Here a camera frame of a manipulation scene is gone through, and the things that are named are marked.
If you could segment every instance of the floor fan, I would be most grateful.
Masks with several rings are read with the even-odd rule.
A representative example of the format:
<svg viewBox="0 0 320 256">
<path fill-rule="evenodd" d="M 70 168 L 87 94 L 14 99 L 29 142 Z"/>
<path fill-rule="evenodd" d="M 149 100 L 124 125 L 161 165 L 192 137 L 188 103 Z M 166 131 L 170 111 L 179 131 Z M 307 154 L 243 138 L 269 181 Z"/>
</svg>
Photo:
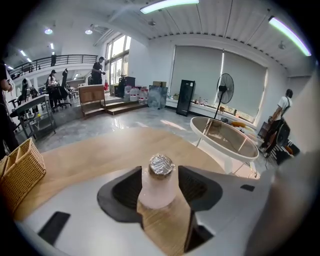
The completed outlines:
<svg viewBox="0 0 320 256">
<path fill-rule="evenodd" d="M 234 95 L 234 89 L 234 80 L 232 79 L 231 75 L 229 75 L 228 73 L 223 73 L 219 77 L 218 83 L 216 84 L 216 91 L 219 98 L 219 104 L 216 108 L 214 119 L 216 119 L 220 104 L 227 104 L 231 101 L 232 96 Z"/>
</svg>

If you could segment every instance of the step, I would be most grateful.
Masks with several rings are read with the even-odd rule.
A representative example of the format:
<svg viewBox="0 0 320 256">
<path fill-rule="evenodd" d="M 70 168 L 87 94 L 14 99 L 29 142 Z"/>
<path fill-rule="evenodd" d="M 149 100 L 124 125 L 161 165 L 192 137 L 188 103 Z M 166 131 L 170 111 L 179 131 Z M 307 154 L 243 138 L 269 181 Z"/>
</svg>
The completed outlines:
<svg viewBox="0 0 320 256">
<path fill-rule="evenodd" d="M 108 104 L 101 104 L 101 107 L 108 110 L 108 109 L 113 109 L 116 107 L 121 107 L 121 106 L 127 106 L 127 105 L 135 105 L 137 104 L 138 101 L 121 101 L 121 102 L 112 102 Z"/>
<path fill-rule="evenodd" d="M 137 110 L 137 109 L 142 109 L 147 107 L 147 104 L 139 104 L 139 103 L 135 103 L 135 104 L 129 104 L 129 105 L 122 105 L 122 106 L 116 106 L 110 109 L 106 109 L 106 112 L 110 115 L 117 115 L 117 114 L 121 114 L 124 112 L 128 112 L 131 110 Z"/>
</svg>

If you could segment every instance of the box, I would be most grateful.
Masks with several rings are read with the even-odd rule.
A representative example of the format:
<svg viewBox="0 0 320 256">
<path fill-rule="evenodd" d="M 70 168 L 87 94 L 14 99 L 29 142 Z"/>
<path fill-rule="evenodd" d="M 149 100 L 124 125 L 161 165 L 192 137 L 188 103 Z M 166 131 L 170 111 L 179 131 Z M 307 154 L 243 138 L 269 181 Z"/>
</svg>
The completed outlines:
<svg viewBox="0 0 320 256">
<path fill-rule="evenodd" d="M 153 81 L 152 85 L 153 85 L 153 86 L 167 87 L 167 82 Z"/>
</svg>

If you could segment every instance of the wooden cabinet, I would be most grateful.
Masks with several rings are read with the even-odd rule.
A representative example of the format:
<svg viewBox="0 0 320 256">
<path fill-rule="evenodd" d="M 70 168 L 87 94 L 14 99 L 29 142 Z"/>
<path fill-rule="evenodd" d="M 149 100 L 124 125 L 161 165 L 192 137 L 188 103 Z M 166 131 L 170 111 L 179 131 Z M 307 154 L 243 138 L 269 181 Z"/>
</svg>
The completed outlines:
<svg viewBox="0 0 320 256">
<path fill-rule="evenodd" d="M 81 111 L 83 116 L 97 111 L 104 111 L 101 107 L 101 101 L 103 105 L 106 105 L 104 85 L 88 85 L 80 86 L 78 88 L 79 98 L 81 104 Z"/>
</svg>

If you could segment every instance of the roller blind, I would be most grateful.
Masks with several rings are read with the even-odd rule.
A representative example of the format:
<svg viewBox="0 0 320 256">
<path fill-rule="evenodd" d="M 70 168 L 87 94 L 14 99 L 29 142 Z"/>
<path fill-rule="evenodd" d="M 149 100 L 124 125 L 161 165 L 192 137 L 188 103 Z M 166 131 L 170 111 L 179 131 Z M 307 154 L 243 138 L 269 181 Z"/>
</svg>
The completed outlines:
<svg viewBox="0 0 320 256">
<path fill-rule="evenodd" d="M 170 95 L 180 92 L 181 80 L 195 81 L 193 99 L 213 104 L 221 71 L 222 50 L 177 46 L 173 66 Z"/>
<path fill-rule="evenodd" d="M 233 97 L 226 105 L 256 117 L 264 91 L 266 71 L 265 67 L 256 62 L 225 51 L 223 73 L 228 73 L 234 83 Z"/>
</svg>

